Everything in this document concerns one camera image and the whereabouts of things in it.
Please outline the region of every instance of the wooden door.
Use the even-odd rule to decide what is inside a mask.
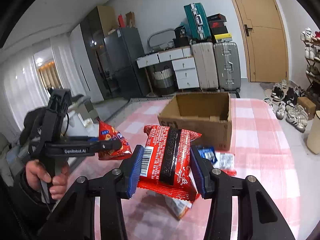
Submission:
[[[287,44],[275,0],[233,0],[233,3],[242,26],[250,81],[287,79]]]

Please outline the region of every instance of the drawer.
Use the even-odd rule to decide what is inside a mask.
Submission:
[[[164,52],[159,52],[160,62],[170,61],[177,58],[183,58],[182,49],[173,49]]]
[[[172,65],[175,71],[180,69],[196,68],[195,60],[193,57],[173,60]]]
[[[175,73],[176,73],[177,79],[186,79],[186,78],[198,79],[197,70],[195,68],[177,70]]]
[[[158,63],[159,63],[159,59],[158,59],[157,53],[137,59],[137,64],[139,68],[151,66]]]
[[[185,88],[198,88],[199,81],[198,77],[196,78],[185,78],[185,79],[177,79],[179,89]]]
[[[182,48],[183,56],[184,57],[191,57],[191,49],[190,47]]]

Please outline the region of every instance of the open cardboard box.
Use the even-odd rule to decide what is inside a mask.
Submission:
[[[193,144],[229,150],[232,122],[229,93],[176,95],[158,115],[159,124],[201,133]]]

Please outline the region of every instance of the black cable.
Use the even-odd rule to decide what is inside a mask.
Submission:
[[[67,119],[68,119],[68,121],[67,121],[67,128],[66,128],[66,131],[64,132],[63,136],[66,135],[67,130],[68,130],[68,127],[69,127],[69,114],[68,114],[68,113],[67,113]]]
[[[41,194],[42,194],[42,196],[43,196],[43,198],[44,198],[44,202],[45,202],[45,204],[47,205],[47,208],[49,209],[50,214],[52,214],[52,211],[51,211],[51,209],[50,209],[50,207],[49,207],[49,204],[48,204],[48,202],[47,202],[47,198],[45,197],[44,189],[43,189],[43,187],[42,187],[41,181],[40,181],[39,178],[38,178],[38,180],[39,180],[39,183],[40,183],[40,191],[41,191]]]

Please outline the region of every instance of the door frame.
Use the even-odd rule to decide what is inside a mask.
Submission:
[[[275,3],[276,9],[278,11],[278,15],[279,15],[280,22],[281,22],[281,27],[282,27],[282,32],[283,32],[283,36],[284,36],[284,45],[285,45],[286,54],[287,54],[286,55],[286,79],[288,81],[289,80],[289,54],[288,54],[287,36],[285,34],[284,24],[283,24],[283,20],[282,20],[281,14],[280,14],[280,10],[279,10],[278,4],[277,4],[276,0],[273,0],[273,2]],[[243,41],[243,46],[244,46],[244,54],[245,54],[245,61],[246,61],[246,67],[247,67],[247,79],[249,80],[249,82],[251,82],[249,51],[248,51],[248,45],[247,45],[247,38],[246,38],[246,35],[245,35],[245,30],[244,30],[244,24],[242,22],[240,10],[238,8],[236,0],[232,0],[232,3],[233,3],[233,6],[234,6],[234,8],[236,10],[237,18],[238,18],[239,25],[240,25],[241,35],[242,35],[242,41]]]

